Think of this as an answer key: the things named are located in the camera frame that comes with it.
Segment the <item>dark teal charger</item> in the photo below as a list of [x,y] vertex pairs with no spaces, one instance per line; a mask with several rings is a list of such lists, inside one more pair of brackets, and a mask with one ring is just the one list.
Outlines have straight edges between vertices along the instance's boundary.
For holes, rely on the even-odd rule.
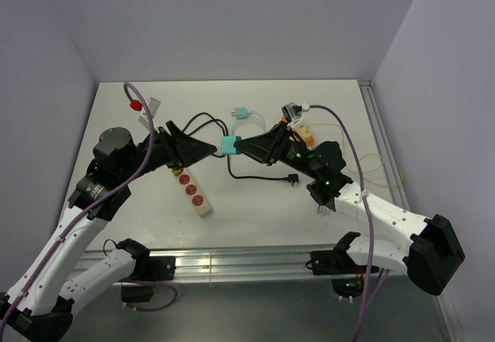
[[223,136],[220,144],[221,154],[224,156],[240,155],[236,142],[242,140],[238,135]]

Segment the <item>tan yellow charger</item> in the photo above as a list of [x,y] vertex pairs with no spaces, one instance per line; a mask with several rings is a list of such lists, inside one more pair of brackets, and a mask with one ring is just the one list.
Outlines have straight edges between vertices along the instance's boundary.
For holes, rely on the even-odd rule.
[[311,132],[308,131],[307,127],[302,126],[298,130],[298,134],[301,136],[302,140],[305,142],[307,147],[313,147],[315,144],[315,139]]

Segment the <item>beige red power strip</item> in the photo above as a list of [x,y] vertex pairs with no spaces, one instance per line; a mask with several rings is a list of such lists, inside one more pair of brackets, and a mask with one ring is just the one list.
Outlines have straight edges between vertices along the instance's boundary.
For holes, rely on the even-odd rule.
[[213,213],[213,208],[190,171],[183,168],[183,173],[174,177],[197,216],[200,218],[210,216]]

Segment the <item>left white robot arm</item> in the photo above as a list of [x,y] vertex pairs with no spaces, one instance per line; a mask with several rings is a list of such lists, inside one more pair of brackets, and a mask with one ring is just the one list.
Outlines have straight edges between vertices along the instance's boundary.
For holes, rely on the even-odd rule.
[[216,151],[216,146],[186,135],[172,121],[151,129],[140,143],[126,128],[104,131],[58,228],[22,278],[1,295],[1,326],[31,341],[58,341],[74,317],[105,289],[121,280],[145,279],[151,269],[150,251],[130,238],[76,278],[69,275],[131,196],[130,182],[162,166],[191,166]]

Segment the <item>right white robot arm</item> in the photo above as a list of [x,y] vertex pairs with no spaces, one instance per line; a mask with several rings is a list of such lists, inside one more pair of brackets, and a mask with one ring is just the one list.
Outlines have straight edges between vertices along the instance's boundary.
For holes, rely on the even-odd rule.
[[466,258],[447,218],[397,207],[343,174],[346,162],[338,142],[309,149],[279,122],[263,135],[237,138],[234,146],[259,163],[282,162],[312,178],[306,188],[319,206],[373,225],[368,235],[349,233],[340,240],[334,257],[343,272],[372,264],[406,274],[422,291],[438,296]]

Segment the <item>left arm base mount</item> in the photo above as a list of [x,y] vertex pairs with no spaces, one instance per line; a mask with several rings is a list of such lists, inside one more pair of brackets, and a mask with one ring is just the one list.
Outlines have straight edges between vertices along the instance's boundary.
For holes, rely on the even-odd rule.
[[158,286],[137,285],[136,282],[166,282],[174,278],[176,258],[174,256],[151,256],[138,263],[130,276],[123,279],[120,296],[124,303],[147,303],[155,295]]

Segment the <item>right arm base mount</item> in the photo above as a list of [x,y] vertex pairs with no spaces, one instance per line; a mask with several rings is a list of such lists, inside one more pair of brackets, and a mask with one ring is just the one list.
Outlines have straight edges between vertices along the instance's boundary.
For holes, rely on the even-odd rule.
[[333,291],[344,299],[360,297],[364,291],[365,265],[357,265],[345,252],[326,250],[311,251],[305,267],[314,276],[344,275],[344,278],[332,279]]

